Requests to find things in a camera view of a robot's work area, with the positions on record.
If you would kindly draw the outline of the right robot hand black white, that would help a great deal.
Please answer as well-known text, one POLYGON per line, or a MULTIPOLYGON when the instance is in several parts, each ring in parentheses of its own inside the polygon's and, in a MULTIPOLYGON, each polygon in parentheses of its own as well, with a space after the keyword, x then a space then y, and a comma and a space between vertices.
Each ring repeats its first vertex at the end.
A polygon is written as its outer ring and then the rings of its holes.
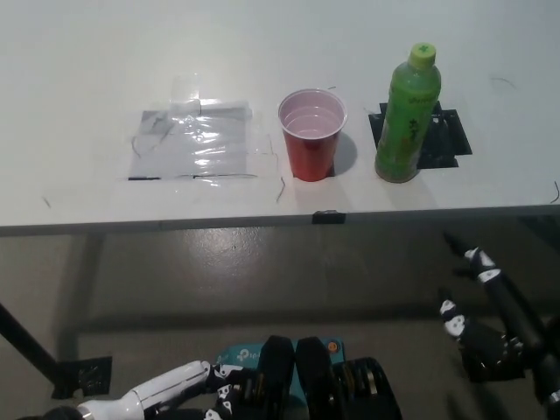
POLYGON ((482 287, 506 327, 505 332, 498 332, 481 324, 442 289, 438 293, 439 314, 447 334, 487 366, 516 357, 524 367, 538 372, 557 370, 559 352, 554 340, 508 275, 482 248, 449 233, 444 233, 444 240, 455 256, 466 261, 462 275, 482 287))

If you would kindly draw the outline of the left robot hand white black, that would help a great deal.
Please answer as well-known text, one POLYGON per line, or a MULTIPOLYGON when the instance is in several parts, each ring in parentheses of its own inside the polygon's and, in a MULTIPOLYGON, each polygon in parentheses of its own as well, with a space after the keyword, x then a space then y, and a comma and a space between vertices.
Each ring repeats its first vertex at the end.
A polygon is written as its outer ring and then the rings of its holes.
POLYGON ((249 370, 236 365, 195 360, 154 377, 116 400, 89 400, 77 407, 83 419, 152 419, 186 399, 230 389, 248 377, 249 370))

